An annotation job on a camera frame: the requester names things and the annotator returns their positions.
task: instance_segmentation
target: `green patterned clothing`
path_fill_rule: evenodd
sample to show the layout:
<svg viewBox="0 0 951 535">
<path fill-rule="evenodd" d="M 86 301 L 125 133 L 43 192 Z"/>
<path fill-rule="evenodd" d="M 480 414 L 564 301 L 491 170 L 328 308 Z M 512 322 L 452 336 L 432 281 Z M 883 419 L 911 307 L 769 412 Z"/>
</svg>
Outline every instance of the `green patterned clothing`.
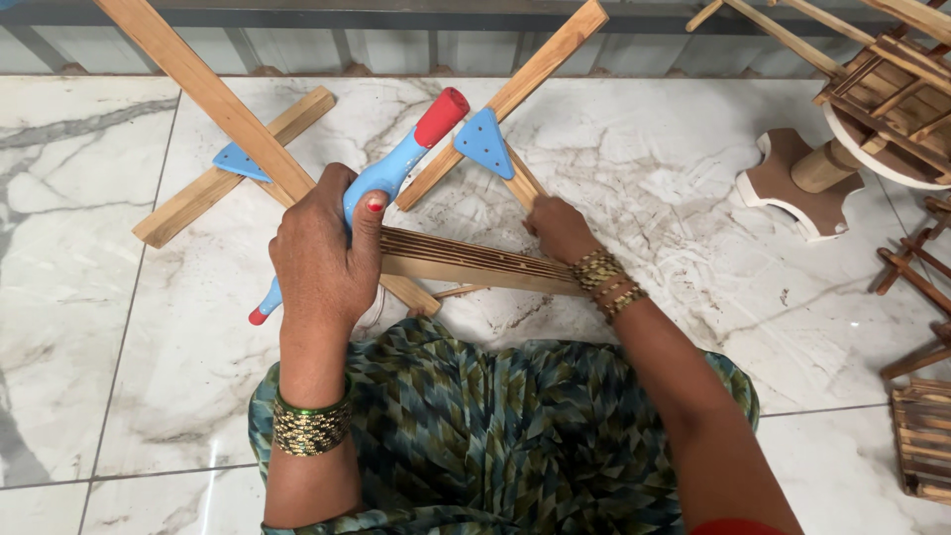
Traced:
<svg viewBox="0 0 951 535">
<path fill-rule="evenodd" d="M 483 351 L 422 316 L 352 343 L 366 510 L 262 532 L 682 533 L 667 436 L 622 355 L 556 340 Z M 749 377 L 701 355 L 755 428 Z M 248 414 L 265 483 L 279 372 L 268 370 Z"/>
</svg>

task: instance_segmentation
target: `red tip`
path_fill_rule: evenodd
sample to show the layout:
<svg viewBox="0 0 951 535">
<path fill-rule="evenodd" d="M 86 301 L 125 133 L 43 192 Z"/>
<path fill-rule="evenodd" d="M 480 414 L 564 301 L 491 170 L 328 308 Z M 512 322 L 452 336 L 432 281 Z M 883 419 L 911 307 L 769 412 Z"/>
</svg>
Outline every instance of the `red tip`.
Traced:
<svg viewBox="0 0 951 535">
<path fill-rule="evenodd" d="M 455 88 L 443 89 L 433 105 L 422 114 L 413 137 L 420 147 L 431 149 L 466 113 L 469 113 L 466 97 Z"/>
<path fill-rule="evenodd" d="M 260 325 L 266 319 L 267 316 L 261 314 L 261 310 L 257 307 L 254 307 L 254 310 L 251 310 L 251 314 L 247 317 L 247 321 L 251 322 L 251 325 Z"/>
</svg>

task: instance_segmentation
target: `woman's left hand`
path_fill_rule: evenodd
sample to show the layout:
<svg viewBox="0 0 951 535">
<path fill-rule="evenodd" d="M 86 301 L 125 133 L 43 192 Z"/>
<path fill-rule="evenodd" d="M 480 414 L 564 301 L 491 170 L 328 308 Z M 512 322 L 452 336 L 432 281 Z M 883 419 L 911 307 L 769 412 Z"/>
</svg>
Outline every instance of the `woman's left hand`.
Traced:
<svg viewBox="0 0 951 535">
<path fill-rule="evenodd" d="M 347 247 L 343 193 L 357 178 L 344 164 L 330 164 L 317 186 L 289 208 L 268 245 L 284 298 L 284 326 L 350 330 L 377 296 L 379 229 L 388 197 L 368 191 L 354 209 Z"/>
</svg>

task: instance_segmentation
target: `blue handle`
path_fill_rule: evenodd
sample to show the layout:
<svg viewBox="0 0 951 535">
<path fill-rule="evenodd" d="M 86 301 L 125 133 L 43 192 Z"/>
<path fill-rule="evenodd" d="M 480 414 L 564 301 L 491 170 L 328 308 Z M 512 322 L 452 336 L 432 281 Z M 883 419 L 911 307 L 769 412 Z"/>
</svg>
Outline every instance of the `blue handle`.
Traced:
<svg viewBox="0 0 951 535">
<path fill-rule="evenodd" d="M 386 205 L 389 206 L 396 199 L 399 187 L 409 176 L 410 171 L 429 152 L 429 149 L 417 143 L 414 138 L 415 133 L 416 127 L 413 127 L 399 145 L 382 160 L 364 169 L 357 180 L 343 193 L 343 215 L 348 231 L 353 228 L 354 209 L 364 193 L 373 189 L 386 191 L 388 195 Z M 278 285 L 278 277 L 275 276 L 264 300 L 257 309 L 251 312 L 248 319 L 252 324 L 260 325 L 281 303 L 283 303 L 283 296 L 281 296 L 281 287 Z"/>
</svg>

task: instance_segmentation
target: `white marble tile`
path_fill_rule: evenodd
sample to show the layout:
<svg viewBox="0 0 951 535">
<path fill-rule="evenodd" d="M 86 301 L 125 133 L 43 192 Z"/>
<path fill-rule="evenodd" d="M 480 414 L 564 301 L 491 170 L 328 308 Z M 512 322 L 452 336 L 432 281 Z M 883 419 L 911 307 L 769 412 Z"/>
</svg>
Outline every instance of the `white marble tile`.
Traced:
<svg viewBox="0 0 951 535">
<path fill-rule="evenodd" d="M 0 77 L 3 485 L 90 475 L 178 93 Z"/>
<path fill-rule="evenodd" d="M 0 531 L 77 533 L 88 483 L 0 490 Z"/>
<path fill-rule="evenodd" d="M 764 418 L 757 438 L 805 533 L 951 532 L 951 506 L 902 493 L 885 406 Z"/>
<path fill-rule="evenodd" d="M 83 533 L 237 535 L 263 513 L 256 467 L 113 480 L 92 485 Z"/>
<path fill-rule="evenodd" d="M 289 146 L 318 176 L 332 161 L 359 170 L 378 160 L 444 85 L 460 89 L 478 110 L 504 80 L 226 82 L 265 122 L 318 84 L 337 95 L 337 106 Z M 820 86 L 557 79 L 502 125 L 538 180 L 586 213 L 691 339 L 753 376 L 766 413 L 883 402 L 878 368 L 926 340 L 936 317 L 908 288 L 885 297 L 867 293 L 881 268 L 875 249 L 884 236 L 902 232 L 874 178 L 846 203 L 854 229 L 820 244 L 807 244 L 785 212 L 746 208 L 736 194 L 733 179 L 758 163 L 754 142 L 766 129 L 795 127 L 813 145 L 831 136 L 810 102 Z M 226 142 L 183 99 L 160 200 L 198 176 Z M 245 317 L 270 280 L 266 243 L 280 216 L 254 185 L 241 184 L 168 246 L 146 252 L 102 474 L 208 466 L 212 444 L 217 466 L 252 461 L 247 398 L 278 359 L 280 315 L 264 327 Z M 537 254 L 519 224 L 523 217 L 500 178 L 463 161 L 410 212 L 391 207 L 386 222 Z M 404 313 L 389 297 L 365 334 Z M 530 338 L 612 340 L 580 299 L 500 288 L 448 299 L 438 318 L 458 337 L 487 347 Z"/>
</svg>

